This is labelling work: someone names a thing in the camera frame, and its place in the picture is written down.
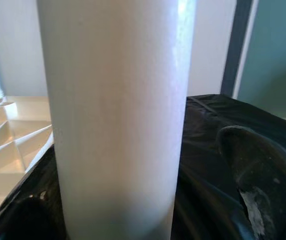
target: cardboard tube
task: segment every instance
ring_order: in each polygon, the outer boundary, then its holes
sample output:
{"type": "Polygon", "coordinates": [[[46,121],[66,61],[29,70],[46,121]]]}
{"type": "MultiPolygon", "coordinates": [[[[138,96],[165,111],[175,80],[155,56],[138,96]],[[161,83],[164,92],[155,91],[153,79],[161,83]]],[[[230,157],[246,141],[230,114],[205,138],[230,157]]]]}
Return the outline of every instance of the cardboard tube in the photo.
{"type": "Polygon", "coordinates": [[[168,240],[196,0],[39,0],[72,240],[168,240]]]}

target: green wall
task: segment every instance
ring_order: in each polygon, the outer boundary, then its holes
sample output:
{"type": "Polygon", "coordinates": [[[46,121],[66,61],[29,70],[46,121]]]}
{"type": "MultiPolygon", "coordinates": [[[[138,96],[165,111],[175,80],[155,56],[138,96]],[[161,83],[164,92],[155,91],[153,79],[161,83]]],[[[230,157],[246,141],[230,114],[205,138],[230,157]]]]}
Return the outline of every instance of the green wall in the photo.
{"type": "Polygon", "coordinates": [[[259,0],[238,99],[286,117],[286,0],[259,0]]]}

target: black garbage bag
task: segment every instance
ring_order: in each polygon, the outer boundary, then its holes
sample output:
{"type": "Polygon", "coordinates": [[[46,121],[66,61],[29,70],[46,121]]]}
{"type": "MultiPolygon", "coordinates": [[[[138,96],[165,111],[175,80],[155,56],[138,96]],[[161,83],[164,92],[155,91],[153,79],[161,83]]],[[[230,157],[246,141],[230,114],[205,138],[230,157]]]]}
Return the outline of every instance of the black garbage bag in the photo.
{"type": "MultiPolygon", "coordinates": [[[[66,239],[54,148],[0,206],[0,239],[66,239]]],[[[188,97],[174,240],[286,240],[286,121],[222,95],[188,97]]]]}

